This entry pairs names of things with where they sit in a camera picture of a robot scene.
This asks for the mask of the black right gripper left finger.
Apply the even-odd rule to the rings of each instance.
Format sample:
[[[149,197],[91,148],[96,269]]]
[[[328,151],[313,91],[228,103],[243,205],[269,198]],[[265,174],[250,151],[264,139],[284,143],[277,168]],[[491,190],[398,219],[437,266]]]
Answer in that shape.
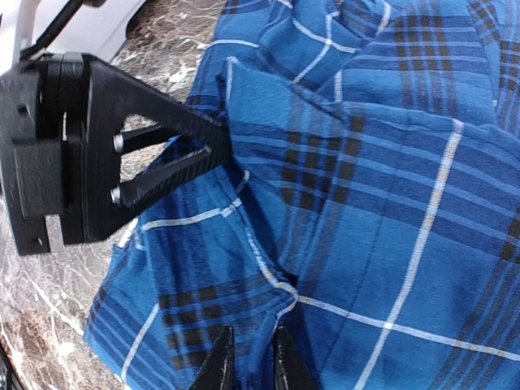
[[[190,390],[232,390],[235,388],[235,341],[232,326],[225,326]]]

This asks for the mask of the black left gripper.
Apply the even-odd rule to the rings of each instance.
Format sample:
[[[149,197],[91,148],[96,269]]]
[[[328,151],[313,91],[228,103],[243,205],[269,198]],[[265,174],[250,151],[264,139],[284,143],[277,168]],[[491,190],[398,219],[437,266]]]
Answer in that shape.
[[[120,179],[123,155],[191,141],[194,150]],[[104,241],[232,154],[228,127],[91,54],[43,54],[1,77],[1,186],[20,256]]]

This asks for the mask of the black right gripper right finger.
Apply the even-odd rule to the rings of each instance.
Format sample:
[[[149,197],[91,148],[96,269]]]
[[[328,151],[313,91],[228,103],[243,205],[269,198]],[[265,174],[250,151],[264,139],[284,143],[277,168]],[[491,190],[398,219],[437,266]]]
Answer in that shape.
[[[319,390],[285,327],[278,327],[274,333],[273,353],[274,389]]]

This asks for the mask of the blue plaid long sleeve shirt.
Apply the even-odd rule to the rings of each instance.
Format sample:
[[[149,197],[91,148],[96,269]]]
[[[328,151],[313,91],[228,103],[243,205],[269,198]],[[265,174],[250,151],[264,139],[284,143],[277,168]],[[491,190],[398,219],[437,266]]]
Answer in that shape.
[[[270,389],[285,326],[323,389],[518,388],[518,2],[230,1],[187,103],[234,156],[114,250],[84,339],[125,383],[231,326]]]

